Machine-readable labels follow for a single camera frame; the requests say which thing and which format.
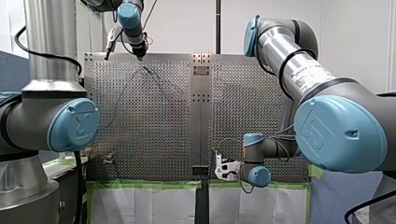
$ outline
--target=green tape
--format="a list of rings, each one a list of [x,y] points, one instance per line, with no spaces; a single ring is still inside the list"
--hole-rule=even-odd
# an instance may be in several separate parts
[[[91,208],[92,208],[92,193],[93,189],[87,188],[87,219],[88,223],[91,223]]]
[[[306,213],[305,213],[305,223],[311,223],[311,184],[308,183],[308,188],[306,191]]]
[[[250,186],[248,183],[243,182],[244,186]],[[240,188],[239,181],[223,181],[223,180],[211,180],[209,183],[210,188],[216,189],[234,189]],[[272,181],[266,188],[269,189],[308,189],[309,183],[281,183]]]
[[[316,177],[317,179],[320,179],[321,176],[323,175],[323,170],[318,168],[316,165],[309,165],[308,171],[309,171],[309,176]]]
[[[200,181],[145,181],[117,179],[115,181],[90,181],[87,182],[88,189],[198,189]]]

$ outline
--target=cylindrical link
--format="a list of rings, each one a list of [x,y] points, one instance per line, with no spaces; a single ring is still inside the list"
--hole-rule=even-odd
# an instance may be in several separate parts
[[[70,99],[24,99],[8,115],[8,137],[21,148],[50,150],[47,142],[49,126],[68,101]]]
[[[274,27],[260,38],[260,55],[279,76],[281,65],[289,55],[299,50],[291,31]],[[298,102],[318,85],[335,77],[306,52],[294,55],[285,65],[283,83],[288,93]]]
[[[30,50],[77,58],[76,0],[25,0]],[[29,55],[32,79],[76,81],[77,67],[65,60]]]

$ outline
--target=metal pole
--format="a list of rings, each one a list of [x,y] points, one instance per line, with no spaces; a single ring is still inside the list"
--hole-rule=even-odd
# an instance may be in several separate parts
[[[216,54],[221,54],[221,0],[216,0]]]
[[[76,0],[25,0],[29,49],[77,58]],[[32,79],[76,80],[77,67],[29,55]]]

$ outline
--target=end effector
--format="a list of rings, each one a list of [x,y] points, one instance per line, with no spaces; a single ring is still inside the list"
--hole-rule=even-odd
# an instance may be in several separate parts
[[[107,37],[107,56],[114,51],[116,41],[123,41],[132,47],[132,52],[138,59],[143,58],[148,50],[146,41],[147,34],[143,32],[142,12],[144,9],[143,0],[88,0],[88,4],[99,12],[118,12],[121,26],[113,28]]]
[[[243,159],[230,161],[223,159],[216,151],[215,174],[222,180],[241,180],[253,187],[265,188],[271,182],[271,172],[264,165],[264,154],[258,147],[265,140],[260,133],[248,133],[244,136]]]
[[[134,0],[122,3],[118,8],[119,20],[127,42],[132,46],[133,54],[137,58],[146,55],[148,44],[142,27],[143,1]]]

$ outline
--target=gray robot arm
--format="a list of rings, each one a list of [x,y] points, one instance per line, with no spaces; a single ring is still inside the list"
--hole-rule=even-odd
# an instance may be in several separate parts
[[[377,96],[356,80],[336,77],[318,63],[317,40],[308,25],[257,17],[247,26],[245,54],[256,57],[264,70],[273,73],[289,96],[281,116],[286,122],[281,122],[279,130],[293,124],[297,144],[283,141],[286,150],[279,150],[279,144],[265,133],[247,133],[242,180],[265,186],[270,173],[263,159],[298,155],[297,148],[312,163],[330,171],[396,169],[392,162],[396,99]]]

